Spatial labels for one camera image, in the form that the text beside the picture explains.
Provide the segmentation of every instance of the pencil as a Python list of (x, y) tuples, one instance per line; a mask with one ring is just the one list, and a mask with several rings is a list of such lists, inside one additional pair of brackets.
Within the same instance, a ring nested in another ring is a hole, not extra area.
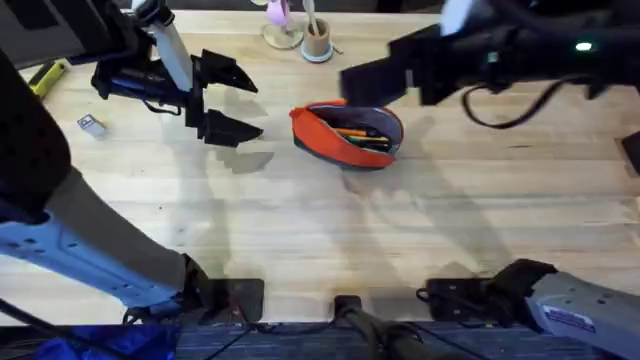
[(347, 137), (347, 139), (349, 139), (349, 140), (355, 140), (355, 141), (389, 142), (389, 138), (384, 137), (384, 136), (377, 137), (377, 138), (372, 138), (372, 137), (368, 137), (368, 136), (353, 136), (353, 135), (347, 135), (346, 137)]
[(341, 129), (341, 128), (334, 128), (333, 130), (335, 130), (340, 135), (367, 136), (367, 132), (364, 130)]

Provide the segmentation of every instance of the green light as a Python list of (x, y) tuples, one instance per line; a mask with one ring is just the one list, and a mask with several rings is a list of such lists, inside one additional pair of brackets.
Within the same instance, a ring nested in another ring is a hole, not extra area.
[(593, 49), (593, 44), (591, 43), (578, 43), (576, 44), (576, 50), (578, 51), (591, 51)]

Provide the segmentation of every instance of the pen holder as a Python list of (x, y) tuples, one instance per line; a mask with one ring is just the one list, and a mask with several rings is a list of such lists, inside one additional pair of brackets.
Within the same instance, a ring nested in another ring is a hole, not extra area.
[(312, 63), (323, 63), (333, 56), (333, 44), (331, 43), (331, 31), (329, 24), (321, 19), (318, 23), (319, 34), (313, 32), (311, 23), (304, 29), (304, 40), (302, 41), (302, 57)]
[[(395, 161), (404, 138), (400, 119), (386, 108), (352, 107), (344, 101), (330, 101), (293, 109), (296, 146), (346, 169), (379, 170)], [(339, 128), (367, 128), (388, 138), (387, 151), (363, 148), (340, 135)]]

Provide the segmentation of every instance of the blue fabric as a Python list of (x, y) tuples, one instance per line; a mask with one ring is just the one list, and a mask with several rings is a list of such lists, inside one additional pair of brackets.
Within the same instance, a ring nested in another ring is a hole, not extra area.
[[(79, 326), (73, 333), (110, 346), (136, 360), (173, 360), (180, 327), (176, 325)], [(111, 360), (113, 357), (64, 339), (53, 339), (36, 350), (37, 360)]]

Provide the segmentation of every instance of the yellow tool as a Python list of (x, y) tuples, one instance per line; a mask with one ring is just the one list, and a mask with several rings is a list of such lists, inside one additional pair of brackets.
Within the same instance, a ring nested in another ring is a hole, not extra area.
[(66, 71), (62, 60), (48, 62), (29, 80), (29, 87), (42, 100)]

